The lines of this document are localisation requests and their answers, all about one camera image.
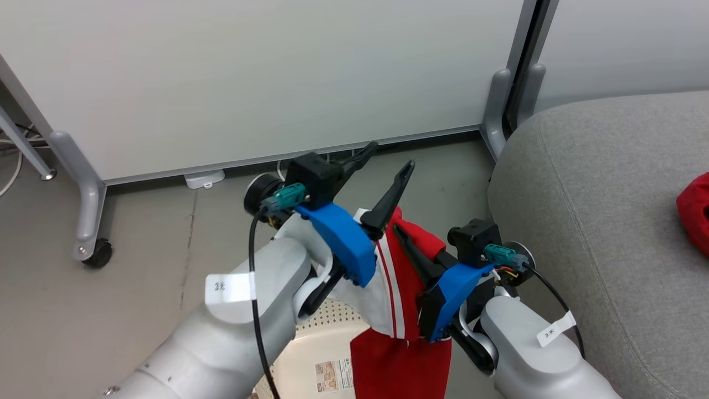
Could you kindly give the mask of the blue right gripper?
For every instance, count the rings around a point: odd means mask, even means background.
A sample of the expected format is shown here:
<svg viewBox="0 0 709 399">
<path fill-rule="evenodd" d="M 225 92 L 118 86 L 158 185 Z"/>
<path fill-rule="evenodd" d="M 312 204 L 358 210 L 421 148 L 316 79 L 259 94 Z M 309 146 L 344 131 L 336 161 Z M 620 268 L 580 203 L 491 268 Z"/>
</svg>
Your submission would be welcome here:
<svg viewBox="0 0 709 399">
<path fill-rule="evenodd" d="M 427 342 L 442 339 L 459 308 L 481 278 L 494 270 L 459 263 L 445 242 L 413 223 L 395 223 L 393 232 L 426 290 L 420 299 L 418 326 Z"/>
</svg>

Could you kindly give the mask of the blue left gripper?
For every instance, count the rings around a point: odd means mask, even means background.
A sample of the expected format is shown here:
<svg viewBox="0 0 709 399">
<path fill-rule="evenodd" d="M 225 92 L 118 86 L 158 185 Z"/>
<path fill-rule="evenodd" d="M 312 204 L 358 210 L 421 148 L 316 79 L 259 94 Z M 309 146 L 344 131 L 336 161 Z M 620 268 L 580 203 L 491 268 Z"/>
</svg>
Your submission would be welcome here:
<svg viewBox="0 0 709 399">
<path fill-rule="evenodd" d="M 352 175 L 361 170 L 377 152 L 379 144 L 372 141 L 335 166 L 335 186 L 344 186 Z M 346 209 L 330 202 L 312 210 L 303 204 L 295 211 L 310 220 L 331 252 L 345 268 L 352 283 L 367 287 L 376 272 L 374 242 L 380 240 L 415 169 L 415 161 L 408 161 L 395 175 L 393 183 L 377 204 L 356 220 Z"/>
</svg>

